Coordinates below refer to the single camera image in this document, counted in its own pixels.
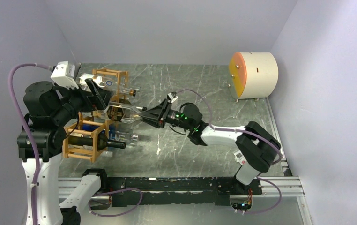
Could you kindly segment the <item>clear round bottle white label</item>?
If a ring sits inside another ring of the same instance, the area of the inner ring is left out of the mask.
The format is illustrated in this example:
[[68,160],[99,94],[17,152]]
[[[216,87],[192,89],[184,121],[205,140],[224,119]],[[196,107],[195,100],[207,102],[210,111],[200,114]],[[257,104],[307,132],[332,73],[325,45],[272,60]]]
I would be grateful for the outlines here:
[[122,94],[135,97],[136,93],[141,90],[137,87],[127,87],[123,84],[118,84],[112,78],[106,76],[83,73],[78,76],[75,81],[78,86],[80,86],[85,91],[90,91],[89,87],[87,86],[87,83],[85,82],[86,79],[92,79],[100,88],[112,91],[114,94],[118,94],[119,91]]

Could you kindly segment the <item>clear bottle brown label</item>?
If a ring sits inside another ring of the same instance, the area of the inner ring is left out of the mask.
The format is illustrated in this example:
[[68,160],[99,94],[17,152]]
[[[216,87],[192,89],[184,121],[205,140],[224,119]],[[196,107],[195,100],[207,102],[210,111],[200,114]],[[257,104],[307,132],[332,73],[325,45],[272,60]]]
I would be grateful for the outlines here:
[[147,110],[146,107],[139,107],[131,104],[109,103],[103,111],[102,116],[116,122],[131,124],[140,119],[140,113]]

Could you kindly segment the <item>dark green wine bottle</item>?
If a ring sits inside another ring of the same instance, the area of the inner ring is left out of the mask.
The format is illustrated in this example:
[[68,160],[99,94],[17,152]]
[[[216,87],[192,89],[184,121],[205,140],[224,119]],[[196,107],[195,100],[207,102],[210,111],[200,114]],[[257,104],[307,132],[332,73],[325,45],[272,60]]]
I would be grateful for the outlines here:
[[[109,140],[105,134],[99,134],[96,144],[96,150],[101,151],[105,148],[125,149],[126,143],[122,141]],[[94,139],[91,137],[69,136],[68,143],[77,146],[93,146]]]

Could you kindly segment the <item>left white base arm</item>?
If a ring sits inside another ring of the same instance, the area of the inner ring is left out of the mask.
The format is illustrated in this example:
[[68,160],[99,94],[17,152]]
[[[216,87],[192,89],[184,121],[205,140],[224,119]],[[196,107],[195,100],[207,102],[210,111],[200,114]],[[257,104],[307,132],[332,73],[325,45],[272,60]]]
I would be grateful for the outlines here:
[[105,169],[87,169],[81,177],[58,178],[58,194],[63,225],[79,225],[81,212],[88,206],[91,198],[106,188]]

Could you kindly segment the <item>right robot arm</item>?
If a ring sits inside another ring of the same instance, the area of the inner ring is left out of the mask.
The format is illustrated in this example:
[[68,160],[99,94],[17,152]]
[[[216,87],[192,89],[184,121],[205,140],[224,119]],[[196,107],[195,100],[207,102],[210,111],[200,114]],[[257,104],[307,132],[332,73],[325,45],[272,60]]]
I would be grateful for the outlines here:
[[203,115],[193,103],[183,104],[178,111],[165,99],[158,106],[139,113],[140,120],[155,128],[166,124],[188,131],[187,137],[195,145],[224,145],[237,148],[245,163],[235,174],[233,189],[244,194],[258,175],[269,171],[280,159],[281,144],[260,124],[251,121],[240,127],[219,127],[203,121]]

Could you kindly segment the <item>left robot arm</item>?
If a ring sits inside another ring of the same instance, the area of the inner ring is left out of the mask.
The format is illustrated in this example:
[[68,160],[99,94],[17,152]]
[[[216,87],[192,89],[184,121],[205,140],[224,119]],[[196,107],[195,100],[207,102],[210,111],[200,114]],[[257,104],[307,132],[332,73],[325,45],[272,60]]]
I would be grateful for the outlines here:
[[77,206],[61,207],[58,195],[58,162],[62,158],[65,125],[80,112],[103,110],[113,93],[87,79],[89,91],[65,88],[49,81],[31,84],[23,101],[22,132],[17,138],[19,158],[27,181],[28,225],[78,225]]

